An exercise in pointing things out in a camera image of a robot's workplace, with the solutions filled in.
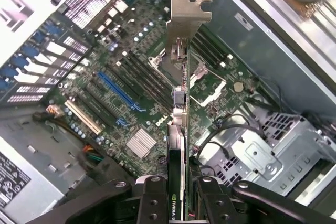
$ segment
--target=power supply label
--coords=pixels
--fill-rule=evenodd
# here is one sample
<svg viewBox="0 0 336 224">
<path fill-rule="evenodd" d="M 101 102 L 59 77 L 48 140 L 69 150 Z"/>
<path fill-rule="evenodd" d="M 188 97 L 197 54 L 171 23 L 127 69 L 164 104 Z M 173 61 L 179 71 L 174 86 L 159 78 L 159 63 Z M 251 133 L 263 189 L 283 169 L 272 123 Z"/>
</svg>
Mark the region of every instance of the power supply label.
<svg viewBox="0 0 336 224">
<path fill-rule="evenodd" d="M 30 180 L 31 178 L 0 152 L 0 207 L 7 206 Z"/>
</svg>

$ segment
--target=white pci slot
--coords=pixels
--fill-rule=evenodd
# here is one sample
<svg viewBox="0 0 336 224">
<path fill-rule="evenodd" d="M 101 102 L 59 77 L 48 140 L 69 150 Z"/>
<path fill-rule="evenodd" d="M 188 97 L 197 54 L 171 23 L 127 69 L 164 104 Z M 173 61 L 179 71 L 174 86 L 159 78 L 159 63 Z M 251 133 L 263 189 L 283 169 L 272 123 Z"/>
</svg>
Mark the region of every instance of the white pci slot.
<svg viewBox="0 0 336 224">
<path fill-rule="evenodd" d="M 89 127 L 96 135 L 99 135 L 99 133 L 103 131 L 103 129 L 97 123 L 95 123 L 87 114 L 84 113 L 83 110 L 77 107 L 72 101 L 67 100 L 64 105 L 68 107 L 79 119 L 81 119 L 82 122 L 87 127 Z"/>
</svg>

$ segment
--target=silver chipset heatsink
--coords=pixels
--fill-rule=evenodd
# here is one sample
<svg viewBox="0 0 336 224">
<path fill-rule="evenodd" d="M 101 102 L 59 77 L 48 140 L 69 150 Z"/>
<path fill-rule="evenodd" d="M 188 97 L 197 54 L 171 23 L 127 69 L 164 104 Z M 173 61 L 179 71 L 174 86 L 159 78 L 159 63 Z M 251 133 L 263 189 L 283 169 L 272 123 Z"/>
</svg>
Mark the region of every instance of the silver chipset heatsink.
<svg viewBox="0 0 336 224">
<path fill-rule="evenodd" d="M 155 144 L 156 141 L 151 136 L 149 136 L 144 129 L 139 129 L 126 145 L 139 158 L 143 158 L 148 155 Z"/>
</svg>

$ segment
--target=motherboard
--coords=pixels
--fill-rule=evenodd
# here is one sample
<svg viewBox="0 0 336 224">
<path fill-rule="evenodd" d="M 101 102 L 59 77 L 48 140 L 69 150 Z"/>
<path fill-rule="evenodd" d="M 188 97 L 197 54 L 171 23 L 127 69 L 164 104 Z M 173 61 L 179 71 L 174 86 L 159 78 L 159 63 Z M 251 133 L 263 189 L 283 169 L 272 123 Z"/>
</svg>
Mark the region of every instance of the motherboard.
<svg viewBox="0 0 336 224">
<path fill-rule="evenodd" d="M 96 46 L 49 94 L 50 110 L 134 177 L 154 174 L 181 85 L 165 52 L 170 0 L 119 0 L 90 31 Z M 206 26 L 190 44 L 190 146 L 234 113 L 258 81 Z"/>
</svg>

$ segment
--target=green circuit board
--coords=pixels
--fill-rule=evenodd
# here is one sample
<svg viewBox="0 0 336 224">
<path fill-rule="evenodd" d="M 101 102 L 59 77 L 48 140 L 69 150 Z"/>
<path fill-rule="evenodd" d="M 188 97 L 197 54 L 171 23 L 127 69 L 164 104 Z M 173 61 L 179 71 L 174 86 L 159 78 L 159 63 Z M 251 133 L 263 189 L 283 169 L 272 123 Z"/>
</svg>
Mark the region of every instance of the green circuit board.
<svg viewBox="0 0 336 224">
<path fill-rule="evenodd" d="M 73 114 L 66 114 L 63 119 L 84 132 L 88 143 L 98 144 L 100 152 L 138 177 L 154 174 L 157 158 L 166 153 L 166 125 L 171 122 L 173 111 L 171 93 L 179 85 L 181 66 L 172 64 L 164 53 L 165 22 L 169 17 L 166 8 L 170 0 L 124 1 L 129 7 L 118 19 L 124 31 L 118 47 L 112 52 L 111 44 L 99 41 L 95 52 L 85 59 L 89 66 L 78 66 L 76 71 L 80 74 L 65 79 L 62 88 L 54 90 L 49 100 L 65 109 L 66 100 L 72 99 L 103 131 L 93 134 Z M 192 40 L 190 68 L 195 78 L 190 110 L 190 146 L 193 146 L 212 129 L 217 117 L 234 113 L 258 84 L 205 26 Z M 136 102 L 139 109 L 130 107 L 119 92 L 106 84 L 100 72 Z M 134 143 L 141 134 L 150 136 L 147 140 L 151 138 L 143 156 L 135 152 L 138 150 L 137 142 Z"/>
</svg>

